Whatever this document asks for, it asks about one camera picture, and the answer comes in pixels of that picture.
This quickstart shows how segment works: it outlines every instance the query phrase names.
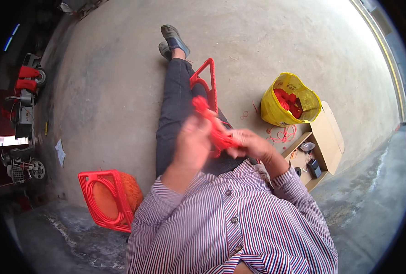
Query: yellow plastic bag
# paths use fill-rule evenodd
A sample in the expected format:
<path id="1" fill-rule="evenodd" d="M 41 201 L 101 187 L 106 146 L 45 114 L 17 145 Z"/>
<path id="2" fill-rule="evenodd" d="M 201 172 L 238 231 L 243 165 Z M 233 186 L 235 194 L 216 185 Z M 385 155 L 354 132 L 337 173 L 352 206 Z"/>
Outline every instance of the yellow plastic bag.
<path id="1" fill-rule="evenodd" d="M 283 89 L 286 93 L 294 93 L 299 98 L 303 109 L 299 119 L 281 107 L 273 89 Z M 284 72 L 274 80 L 264 93 L 261 100 L 261 118 L 279 127 L 285 127 L 289 124 L 310 123 L 319 115 L 321 107 L 320 98 L 314 91 L 307 88 L 296 75 Z"/>

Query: cardboard box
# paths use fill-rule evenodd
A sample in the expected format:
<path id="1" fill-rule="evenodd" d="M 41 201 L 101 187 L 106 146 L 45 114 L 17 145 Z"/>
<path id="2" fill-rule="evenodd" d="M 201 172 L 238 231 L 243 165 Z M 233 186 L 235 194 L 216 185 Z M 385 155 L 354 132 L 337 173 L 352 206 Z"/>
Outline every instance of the cardboard box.
<path id="1" fill-rule="evenodd" d="M 313 178 L 310 171 L 302 171 L 300 180 L 308 189 L 308 192 L 310 192 L 325 178 L 326 174 L 335 173 L 345 150 L 345 143 L 337 121 L 325 101 L 322 101 L 322 110 L 315 121 L 310 123 L 310 131 L 305 132 L 282 153 L 282 156 L 287 162 L 291 162 L 293 167 L 307 170 L 306 161 L 310 156 L 301 149 L 298 149 L 304 141 L 313 142 L 316 145 L 311 152 L 311 156 L 317 160 L 322 172 L 319 178 Z"/>

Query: striped shirt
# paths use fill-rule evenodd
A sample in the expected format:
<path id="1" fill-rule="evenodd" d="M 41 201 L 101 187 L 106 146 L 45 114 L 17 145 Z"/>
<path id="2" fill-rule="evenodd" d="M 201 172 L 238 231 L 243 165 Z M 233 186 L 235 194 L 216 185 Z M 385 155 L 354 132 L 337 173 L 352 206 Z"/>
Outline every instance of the striped shirt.
<path id="1" fill-rule="evenodd" d="M 196 174 L 184 194 L 160 177 L 135 213 L 126 273 L 336 273 L 337 251 L 316 202 L 290 167 L 268 180 L 245 160 Z"/>

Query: shoe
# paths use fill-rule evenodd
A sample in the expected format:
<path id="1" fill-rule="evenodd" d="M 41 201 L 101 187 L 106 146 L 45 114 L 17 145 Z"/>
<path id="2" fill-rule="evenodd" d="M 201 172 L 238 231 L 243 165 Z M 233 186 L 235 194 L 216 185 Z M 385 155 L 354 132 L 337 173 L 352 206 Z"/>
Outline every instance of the shoe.
<path id="1" fill-rule="evenodd" d="M 163 25 L 160 27 L 160 31 L 167 41 L 170 50 L 179 48 L 184 51 L 186 58 L 188 57 L 188 55 L 191 53 L 191 50 L 181 40 L 181 37 L 178 34 L 178 30 L 175 27 L 173 27 L 172 25 Z"/>
<path id="2" fill-rule="evenodd" d="M 173 56 L 173 53 L 172 53 L 172 51 L 170 50 L 170 47 L 168 46 L 168 43 L 167 43 L 167 42 L 161 42 L 161 43 L 159 44 L 159 51 L 160 51 L 160 54 L 161 54 L 165 59 L 167 59 L 168 61 L 171 61 L 172 56 Z"/>

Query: dark jeans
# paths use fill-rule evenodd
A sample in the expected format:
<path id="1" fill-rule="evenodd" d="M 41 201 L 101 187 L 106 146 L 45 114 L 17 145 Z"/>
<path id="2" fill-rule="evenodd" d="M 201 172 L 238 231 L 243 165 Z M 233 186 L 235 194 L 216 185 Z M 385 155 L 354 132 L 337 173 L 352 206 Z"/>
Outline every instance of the dark jeans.
<path id="1" fill-rule="evenodd" d="M 191 90 L 189 78 L 194 74 L 192 65 L 182 59 L 174 58 L 168 66 L 165 77 L 162 110 L 159 118 L 159 128 L 156 132 L 156 177 L 162 175 L 171 164 L 174 156 L 176 137 L 184 120 L 194 112 L 192 98 L 201 95 L 206 98 L 206 91 L 197 84 Z M 227 123 L 226 118 L 218 109 L 218 118 Z M 221 152 L 218 158 L 209 158 L 203 172 L 218 176 L 232 171 L 245 158 L 233 159 L 226 152 Z"/>

